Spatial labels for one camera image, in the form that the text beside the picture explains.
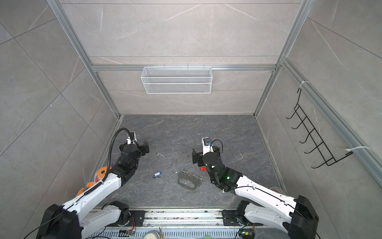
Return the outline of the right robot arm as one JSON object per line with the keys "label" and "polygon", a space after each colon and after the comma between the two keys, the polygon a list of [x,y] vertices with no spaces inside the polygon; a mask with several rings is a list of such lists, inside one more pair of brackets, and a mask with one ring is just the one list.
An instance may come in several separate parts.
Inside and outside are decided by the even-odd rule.
{"label": "right robot arm", "polygon": [[222,192],[244,198],[235,211],[235,218],[242,225],[263,224],[287,233],[291,239],[318,238],[319,216],[306,197],[287,196],[254,182],[226,167],[220,152],[210,146],[202,152],[193,150],[192,160],[206,168],[211,183]]}

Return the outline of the blue key tag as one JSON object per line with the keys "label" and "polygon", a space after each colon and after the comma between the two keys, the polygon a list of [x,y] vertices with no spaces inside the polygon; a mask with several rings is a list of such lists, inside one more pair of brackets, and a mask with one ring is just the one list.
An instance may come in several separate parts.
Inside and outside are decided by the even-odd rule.
{"label": "blue key tag", "polygon": [[159,178],[161,176],[162,176],[162,172],[160,171],[153,174],[153,178]]}

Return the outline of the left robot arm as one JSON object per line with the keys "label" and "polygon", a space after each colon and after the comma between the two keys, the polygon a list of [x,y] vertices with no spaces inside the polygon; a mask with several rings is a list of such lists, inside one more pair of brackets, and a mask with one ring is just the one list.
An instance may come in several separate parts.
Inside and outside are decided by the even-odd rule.
{"label": "left robot arm", "polygon": [[138,168],[140,157],[149,153],[149,145],[133,142],[120,145],[120,158],[109,174],[74,199],[59,206],[53,204],[44,213],[38,239],[85,239],[110,224],[125,226],[131,222],[128,205],[113,201],[96,213],[92,209],[109,194],[123,186]]}

